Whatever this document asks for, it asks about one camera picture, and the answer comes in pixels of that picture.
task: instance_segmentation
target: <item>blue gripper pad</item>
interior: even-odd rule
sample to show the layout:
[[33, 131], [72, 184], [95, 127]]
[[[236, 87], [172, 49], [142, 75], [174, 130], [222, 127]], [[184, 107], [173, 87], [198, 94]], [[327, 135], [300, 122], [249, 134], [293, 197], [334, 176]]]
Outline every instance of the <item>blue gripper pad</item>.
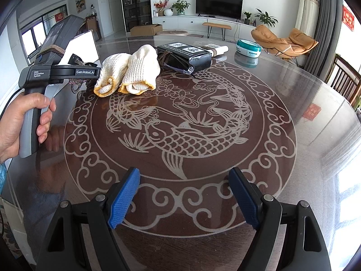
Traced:
[[228, 173], [228, 182], [246, 222], [255, 230], [261, 226], [262, 201], [239, 168]]
[[123, 222], [125, 214], [128, 211], [131, 201], [140, 183], [139, 169], [131, 167], [121, 182], [114, 184], [109, 192], [107, 209], [108, 209], [108, 225], [115, 229], [118, 224]]

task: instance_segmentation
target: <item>fingernail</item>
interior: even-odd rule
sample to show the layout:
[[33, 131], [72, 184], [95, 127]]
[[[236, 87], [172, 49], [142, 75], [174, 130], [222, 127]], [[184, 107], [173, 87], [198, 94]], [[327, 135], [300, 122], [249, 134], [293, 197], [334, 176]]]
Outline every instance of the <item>fingernail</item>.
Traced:
[[37, 135], [41, 136], [43, 133], [45, 133], [45, 127], [39, 127], [37, 129]]
[[46, 118], [44, 118], [44, 119], [42, 120], [41, 125], [44, 125], [45, 123], [48, 123], [48, 122], [49, 122], [49, 118], [46, 117]]

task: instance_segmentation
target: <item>blue sleeve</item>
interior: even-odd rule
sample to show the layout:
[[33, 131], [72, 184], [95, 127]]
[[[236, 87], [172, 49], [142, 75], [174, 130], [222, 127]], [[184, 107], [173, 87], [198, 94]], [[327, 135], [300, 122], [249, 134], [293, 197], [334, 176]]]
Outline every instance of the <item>blue sleeve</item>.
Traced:
[[2, 188], [4, 187], [6, 181], [6, 166], [5, 163], [0, 165], [0, 194], [2, 193]]

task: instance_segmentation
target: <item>tv screen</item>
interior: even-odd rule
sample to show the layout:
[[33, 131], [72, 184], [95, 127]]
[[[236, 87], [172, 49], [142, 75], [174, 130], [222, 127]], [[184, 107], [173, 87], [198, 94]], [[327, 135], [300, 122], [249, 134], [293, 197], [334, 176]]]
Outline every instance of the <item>tv screen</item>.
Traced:
[[241, 19], [243, 0], [196, 0], [197, 14]]

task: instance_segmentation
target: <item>dining table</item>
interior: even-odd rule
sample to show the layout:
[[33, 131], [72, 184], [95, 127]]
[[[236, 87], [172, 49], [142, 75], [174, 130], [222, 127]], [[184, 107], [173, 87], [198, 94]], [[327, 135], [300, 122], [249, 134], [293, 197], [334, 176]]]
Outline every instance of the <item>dining table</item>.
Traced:
[[[130, 270], [237, 270], [255, 235], [228, 185], [238, 167], [279, 202], [305, 200], [341, 271], [361, 244], [361, 124], [330, 86], [266, 54], [246, 57], [232, 42], [143, 36], [97, 42], [100, 61], [141, 46], [226, 45], [191, 75], [161, 68], [156, 89], [100, 98], [91, 84], [55, 96], [47, 140], [8, 167], [2, 198], [15, 239], [35, 266], [59, 203], [106, 193], [131, 166], [140, 186], [114, 237]], [[276, 270], [281, 225], [268, 270]], [[100, 270], [83, 225], [93, 270]]]

